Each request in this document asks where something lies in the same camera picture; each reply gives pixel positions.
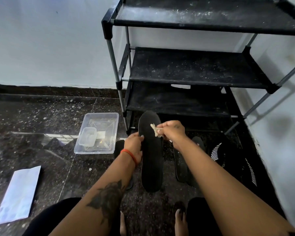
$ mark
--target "white stripes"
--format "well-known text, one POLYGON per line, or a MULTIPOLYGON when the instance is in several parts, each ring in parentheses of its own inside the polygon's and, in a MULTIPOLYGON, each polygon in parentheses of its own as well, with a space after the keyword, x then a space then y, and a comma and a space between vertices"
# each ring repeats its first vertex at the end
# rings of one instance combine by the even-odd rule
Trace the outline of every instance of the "white stripes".
POLYGON ((219 147, 220 147, 221 144, 222 144, 222 143, 220 143, 220 144, 218 144, 216 147, 214 147, 214 149, 213 149, 213 151, 212 151, 212 153, 211 153, 211 158, 212 158, 212 160, 214 160, 214 161, 216 161, 216 160, 219 159, 218 156, 217 156, 217 150, 219 149, 219 147))
POLYGON ((248 167, 250 169, 250 173, 251 173, 251 180, 252 182, 255 184, 255 186, 257 186, 257 182, 256 182, 256 177, 255 177, 255 174, 254 174, 254 171, 252 170, 252 167, 250 166, 250 164, 248 163, 247 159, 245 158, 247 164, 248 164, 248 167))

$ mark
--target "tattoo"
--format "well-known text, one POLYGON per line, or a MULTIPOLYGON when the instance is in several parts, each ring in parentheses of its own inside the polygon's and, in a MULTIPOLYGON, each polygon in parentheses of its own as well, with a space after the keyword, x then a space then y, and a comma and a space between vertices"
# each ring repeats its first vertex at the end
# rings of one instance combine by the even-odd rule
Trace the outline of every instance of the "tattoo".
POLYGON ((118 182, 111 182, 106 185, 104 189, 98 189, 99 193, 87 204, 87 206, 94 209, 102 209, 103 220, 101 224, 107 219, 108 226, 110 227, 112 225, 116 212, 120 208, 123 195, 122 190, 124 188, 125 186, 122 187, 121 180, 118 182))

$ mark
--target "forearm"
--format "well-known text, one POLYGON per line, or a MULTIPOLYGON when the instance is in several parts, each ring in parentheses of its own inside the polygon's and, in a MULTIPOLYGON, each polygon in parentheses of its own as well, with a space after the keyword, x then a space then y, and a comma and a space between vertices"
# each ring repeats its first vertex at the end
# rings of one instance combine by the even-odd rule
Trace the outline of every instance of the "forearm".
POLYGON ((50 235, 108 235, 134 168, 122 152, 50 235))
POLYGON ((188 138, 181 153, 223 235, 284 235, 295 229, 188 138))

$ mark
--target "clear plastic container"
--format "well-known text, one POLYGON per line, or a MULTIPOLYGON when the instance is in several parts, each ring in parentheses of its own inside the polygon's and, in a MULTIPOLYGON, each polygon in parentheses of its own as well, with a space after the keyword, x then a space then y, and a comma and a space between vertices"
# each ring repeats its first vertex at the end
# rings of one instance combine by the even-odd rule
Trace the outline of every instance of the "clear plastic container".
POLYGON ((118 113, 88 113, 84 116, 75 154, 112 154, 115 150, 118 113))

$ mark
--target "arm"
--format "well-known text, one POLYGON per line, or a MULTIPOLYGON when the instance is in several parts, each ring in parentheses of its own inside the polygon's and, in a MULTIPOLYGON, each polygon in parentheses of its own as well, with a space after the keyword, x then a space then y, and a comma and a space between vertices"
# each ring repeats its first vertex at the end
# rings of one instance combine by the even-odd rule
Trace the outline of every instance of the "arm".
POLYGON ((269 205, 214 162, 185 135, 179 121, 158 125, 181 152, 223 235, 288 235, 295 232, 269 205))
MULTIPOLYGON (((134 133, 125 140, 125 149, 133 153, 138 163, 143 139, 134 133)), ((122 152, 50 236, 108 235, 134 169, 132 157, 122 152)))

